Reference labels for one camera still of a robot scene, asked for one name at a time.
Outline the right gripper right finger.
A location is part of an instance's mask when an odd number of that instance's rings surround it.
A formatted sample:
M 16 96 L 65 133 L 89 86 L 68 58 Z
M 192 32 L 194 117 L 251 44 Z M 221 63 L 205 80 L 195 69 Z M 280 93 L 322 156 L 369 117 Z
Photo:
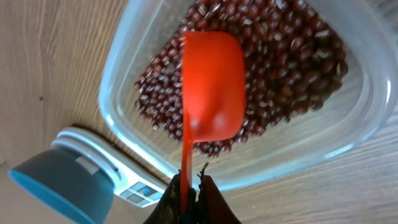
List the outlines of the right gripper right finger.
M 200 193 L 198 196 L 198 222 L 202 224 L 241 224 L 230 209 L 211 176 L 205 174 L 209 162 L 203 166 L 200 174 Z

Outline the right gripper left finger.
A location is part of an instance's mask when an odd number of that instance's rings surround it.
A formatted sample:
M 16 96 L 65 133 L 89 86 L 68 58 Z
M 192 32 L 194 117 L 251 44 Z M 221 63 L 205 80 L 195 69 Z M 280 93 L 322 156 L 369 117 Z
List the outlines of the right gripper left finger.
M 189 189 L 187 196 L 188 207 L 187 210 L 182 213 L 180 211 L 180 174 L 175 175 L 167 186 L 154 211 L 144 221 L 144 224 L 196 224 L 196 191 L 194 189 Z

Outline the red scoop with blue handle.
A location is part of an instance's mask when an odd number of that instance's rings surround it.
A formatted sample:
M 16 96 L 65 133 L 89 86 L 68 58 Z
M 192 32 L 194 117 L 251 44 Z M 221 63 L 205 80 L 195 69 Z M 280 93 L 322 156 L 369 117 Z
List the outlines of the red scoop with blue handle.
M 232 35 L 188 31 L 183 40 L 180 209 L 186 213 L 193 145 L 229 139 L 240 130 L 246 90 L 243 50 Z

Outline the red beans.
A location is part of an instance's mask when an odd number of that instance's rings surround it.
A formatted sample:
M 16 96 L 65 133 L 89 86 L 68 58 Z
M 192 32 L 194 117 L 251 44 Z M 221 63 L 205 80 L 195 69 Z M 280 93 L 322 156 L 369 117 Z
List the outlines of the red beans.
M 206 157 L 319 110 L 348 73 L 343 41 L 304 0 L 195 1 L 134 85 L 140 116 L 176 143 L 183 139 L 181 57 L 188 31 L 227 32 L 239 40 L 245 56 L 243 124 L 227 140 L 196 143 L 196 152 Z

